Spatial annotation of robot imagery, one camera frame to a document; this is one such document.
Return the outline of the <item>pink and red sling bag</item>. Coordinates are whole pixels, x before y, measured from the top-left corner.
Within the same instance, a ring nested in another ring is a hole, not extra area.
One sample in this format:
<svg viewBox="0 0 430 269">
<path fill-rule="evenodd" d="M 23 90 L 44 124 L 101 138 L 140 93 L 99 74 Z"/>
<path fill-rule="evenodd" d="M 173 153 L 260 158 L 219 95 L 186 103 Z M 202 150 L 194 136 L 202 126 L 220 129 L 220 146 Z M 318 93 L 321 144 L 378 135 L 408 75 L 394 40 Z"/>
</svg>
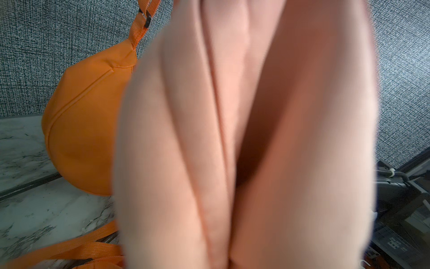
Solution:
<svg viewBox="0 0 430 269">
<path fill-rule="evenodd" d="M 175 1 L 120 111 L 126 268 L 359 268 L 377 122 L 367 1 Z"/>
</svg>

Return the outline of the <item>orange sling bag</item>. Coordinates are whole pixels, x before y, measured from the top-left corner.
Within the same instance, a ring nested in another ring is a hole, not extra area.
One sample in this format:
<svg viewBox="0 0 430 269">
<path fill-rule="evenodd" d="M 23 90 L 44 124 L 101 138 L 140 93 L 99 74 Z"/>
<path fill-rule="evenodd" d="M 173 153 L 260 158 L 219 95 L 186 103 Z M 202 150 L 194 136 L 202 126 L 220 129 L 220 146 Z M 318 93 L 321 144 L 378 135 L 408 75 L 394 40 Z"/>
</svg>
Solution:
<svg viewBox="0 0 430 269">
<path fill-rule="evenodd" d="M 45 247 L 2 265 L 2 269 L 29 269 L 45 260 L 88 260 L 78 269 L 123 269 L 125 259 L 119 245 L 99 240 L 118 231 L 116 221 L 69 241 Z"/>
<path fill-rule="evenodd" d="M 41 127 L 50 160 L 66 181 L 92 195 L 112 194 L 121 97 L 159 4 L 139 1 L 128 38 L 68 67 L 45 108 Z"/>
</svg>

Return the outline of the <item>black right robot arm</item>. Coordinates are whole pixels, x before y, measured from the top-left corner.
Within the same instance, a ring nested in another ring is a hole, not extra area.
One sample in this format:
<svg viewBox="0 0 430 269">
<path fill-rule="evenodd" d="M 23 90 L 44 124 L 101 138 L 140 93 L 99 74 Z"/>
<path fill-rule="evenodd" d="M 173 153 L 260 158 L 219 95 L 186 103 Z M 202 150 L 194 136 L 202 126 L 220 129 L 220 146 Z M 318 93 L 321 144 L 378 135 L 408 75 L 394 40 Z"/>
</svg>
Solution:
<svg viewBox="0 0 430 269">
<path fill-rule="evenodd" d="M 400 169 L 377 163 L 377 200 L 364 269 L 430 266 L 430 161 Z"/>
</svg>

